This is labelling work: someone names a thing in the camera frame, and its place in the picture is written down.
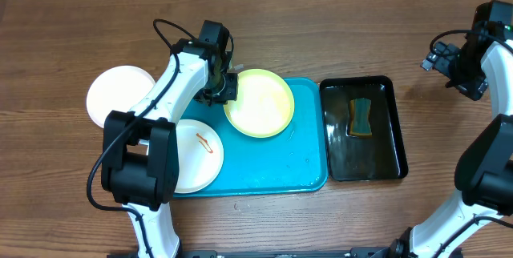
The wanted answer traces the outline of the green yellow sponge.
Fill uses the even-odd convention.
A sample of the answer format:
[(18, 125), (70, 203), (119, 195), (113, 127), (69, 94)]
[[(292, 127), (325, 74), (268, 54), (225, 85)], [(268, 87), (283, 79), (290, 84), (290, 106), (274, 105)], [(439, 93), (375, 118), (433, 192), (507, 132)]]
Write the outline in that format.
[(364, 138), (372, 135), (370, 108), (370, 99), (357, 98), (349, 101), (348, 135)]

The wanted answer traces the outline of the yellow plate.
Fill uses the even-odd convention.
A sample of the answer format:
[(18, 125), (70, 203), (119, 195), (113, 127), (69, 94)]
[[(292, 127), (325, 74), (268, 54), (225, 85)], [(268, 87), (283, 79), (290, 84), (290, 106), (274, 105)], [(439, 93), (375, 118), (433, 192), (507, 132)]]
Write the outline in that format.
[(292, 121), (295, 101), (289, 85), (279, 75), (263, 69), (238, 74), (237, 97), (224, 105), (228, 121), (253, 138), (269, 138)]

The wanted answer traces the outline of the white plate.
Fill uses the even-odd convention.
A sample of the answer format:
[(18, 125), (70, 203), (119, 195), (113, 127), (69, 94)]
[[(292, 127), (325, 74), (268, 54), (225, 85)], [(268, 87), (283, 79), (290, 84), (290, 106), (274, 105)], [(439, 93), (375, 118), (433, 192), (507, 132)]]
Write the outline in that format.
[(181, 119), (176, 135), (180, 169), (175, 193), (200, 191), (220, 174), (224, 162), (221, 139), (209, 125), (193, 119)]

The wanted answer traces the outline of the pale pink plate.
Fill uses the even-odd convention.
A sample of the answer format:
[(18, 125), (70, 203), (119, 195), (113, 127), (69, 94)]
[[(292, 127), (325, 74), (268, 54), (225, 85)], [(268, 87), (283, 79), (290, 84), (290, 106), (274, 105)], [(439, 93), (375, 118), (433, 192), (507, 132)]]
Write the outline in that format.
[(91, 84), (86, 98), (87, 113), (97, 126), (103, 128), (111, 111), (129, 111), (155, 84), (155, 80), (139, 67), (113, 67)]

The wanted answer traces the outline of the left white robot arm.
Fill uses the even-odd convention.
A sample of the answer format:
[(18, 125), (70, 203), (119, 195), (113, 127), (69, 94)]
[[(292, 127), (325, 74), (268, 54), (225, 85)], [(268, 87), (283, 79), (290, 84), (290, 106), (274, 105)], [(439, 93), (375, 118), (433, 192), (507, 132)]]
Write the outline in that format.
[(91, 205), (126, 212), (138, 249), (135, 257), (177, 257), (180, 239), (172, 228), (169, 202), (179, 175), (177, 125), (192, 100), (207, 105), (236, 98), (237, 76), (228, 70), (234, 51), (222, 38), (181, 39), (156, 85), (127, 112), (112, 111), (103, 128), (103, 152), (88, 176), (101, 177), (116, 204)]

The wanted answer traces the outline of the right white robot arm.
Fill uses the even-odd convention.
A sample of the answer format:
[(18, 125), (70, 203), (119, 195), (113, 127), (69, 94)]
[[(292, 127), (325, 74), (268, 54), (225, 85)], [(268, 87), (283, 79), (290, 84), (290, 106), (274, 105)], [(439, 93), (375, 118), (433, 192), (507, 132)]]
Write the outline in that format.
[(465, 86), (468, 97), (482, 80), (492, 120), (460, 157), (450, 198), (389, 247), (367, 251), (369, 257), (460, 257), (465, 240), (491, 222), (504, 225), (512, 214), (512, 27), (478, 22), (463, 34), (461, 48), (434, 38), (422, 66), (447, 76), (449, 87)]

